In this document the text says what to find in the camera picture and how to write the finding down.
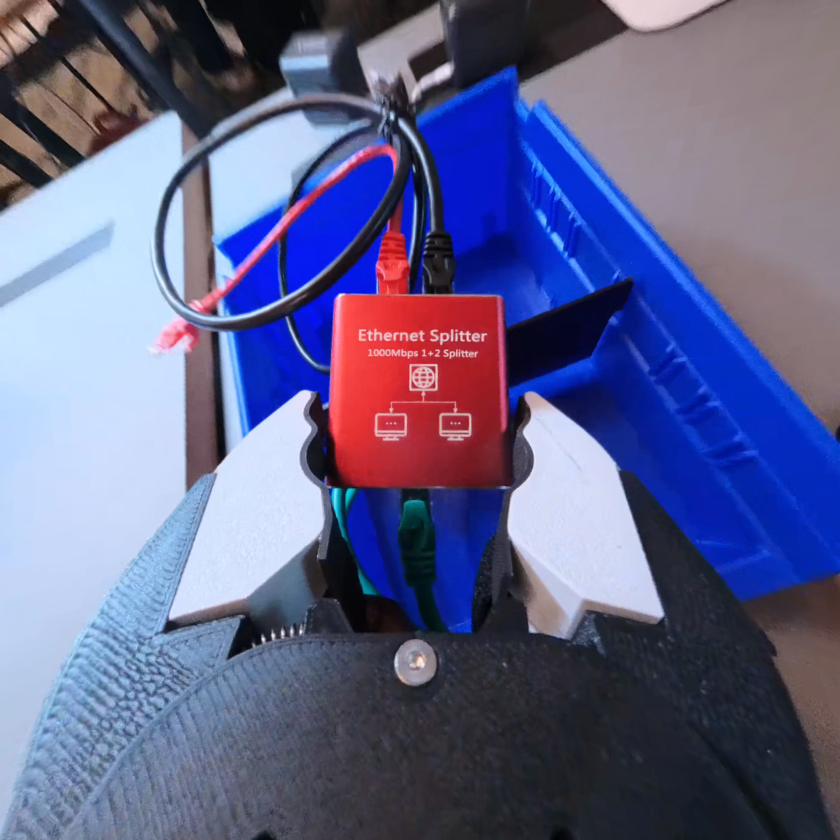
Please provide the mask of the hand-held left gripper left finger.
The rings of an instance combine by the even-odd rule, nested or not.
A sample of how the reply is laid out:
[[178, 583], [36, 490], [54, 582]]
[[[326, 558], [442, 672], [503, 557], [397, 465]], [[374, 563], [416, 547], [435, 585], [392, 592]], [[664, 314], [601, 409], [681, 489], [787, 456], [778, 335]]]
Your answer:
[[210, 475], [168, 628], [244, 616], [258, 634], [280, 634], [322, 598], [362, 627], [358, 571], [324, 479], [325, 415], [318, 393], [299, 392]]

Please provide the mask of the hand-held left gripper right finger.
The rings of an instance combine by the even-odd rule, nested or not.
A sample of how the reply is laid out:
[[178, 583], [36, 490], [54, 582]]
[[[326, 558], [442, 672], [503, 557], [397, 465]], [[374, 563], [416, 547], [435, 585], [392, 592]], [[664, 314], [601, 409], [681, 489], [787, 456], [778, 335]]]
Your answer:
[[590, 614], [660, 624], [665, 609], [613, 457], [536, 392], [519, 398], [512, 457], [472, 631], [571, 641]]

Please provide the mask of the blue plastic bin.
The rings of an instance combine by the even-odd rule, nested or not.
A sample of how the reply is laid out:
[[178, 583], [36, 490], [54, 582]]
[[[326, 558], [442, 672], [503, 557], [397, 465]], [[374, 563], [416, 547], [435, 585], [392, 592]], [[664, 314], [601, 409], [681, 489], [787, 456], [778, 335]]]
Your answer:
[[[589, 360], [515, 388], [581, 425], [653, 493], [747, 601], [839, 568], [838, 442], [543, 104], [506, 69], [418, 120], [437, 164], [455, 288], [500, 295], [509, 324], [626, 278], [633, 290]], [[334, 187], [289, 233], [299, 287], [349, 243], [389, 183], [387, 161]], [[299, 391], [327, 399], [283, 322], [220, 339], [243, 434]], [[439, 491], [434, 598], [468, 633], [501, 490]], [[421, 618], [397, 548], [398, 492], [361, 492], [350, 535], [386, 597]]]

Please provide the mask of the red ethernet splitter box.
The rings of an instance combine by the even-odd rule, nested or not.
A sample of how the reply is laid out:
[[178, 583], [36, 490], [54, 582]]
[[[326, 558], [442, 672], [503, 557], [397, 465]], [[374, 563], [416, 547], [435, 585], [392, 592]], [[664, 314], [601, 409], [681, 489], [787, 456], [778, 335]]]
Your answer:
[[330, 486], [508, 486], [506, 326], [498, 295], [338, 295]]

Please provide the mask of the white side table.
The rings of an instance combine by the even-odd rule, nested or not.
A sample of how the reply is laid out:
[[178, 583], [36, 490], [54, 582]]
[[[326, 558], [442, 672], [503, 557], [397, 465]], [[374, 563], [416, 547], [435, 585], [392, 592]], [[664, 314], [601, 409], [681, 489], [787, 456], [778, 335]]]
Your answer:
[[186, 490], [181, 354], [151, 266], [165, 114], [1, 216], [1, 800], [63, 661]]

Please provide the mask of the black tripod stand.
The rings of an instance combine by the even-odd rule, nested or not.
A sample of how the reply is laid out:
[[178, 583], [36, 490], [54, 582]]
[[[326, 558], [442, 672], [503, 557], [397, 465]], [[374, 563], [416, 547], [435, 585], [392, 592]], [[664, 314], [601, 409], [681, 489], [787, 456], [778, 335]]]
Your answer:
[[98, 34], [104, 36], [106, 46], [112, 48], [119, 63], [147, 95], [175, 112], [198, 139], [211, 132], [213, 124], [208, 116], [177, 87], [171, 72], [159, 66], [111, 2], [76, 1], [75, 4], [83, 9]]

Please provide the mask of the black power adapter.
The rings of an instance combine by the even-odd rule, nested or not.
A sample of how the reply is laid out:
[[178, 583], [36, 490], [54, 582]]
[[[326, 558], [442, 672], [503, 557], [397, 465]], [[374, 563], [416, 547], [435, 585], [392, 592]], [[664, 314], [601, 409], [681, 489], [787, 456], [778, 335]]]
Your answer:
[[530, 1], [440, 1], [444, 46], [457, 89], [516, 65], [526, 48]]

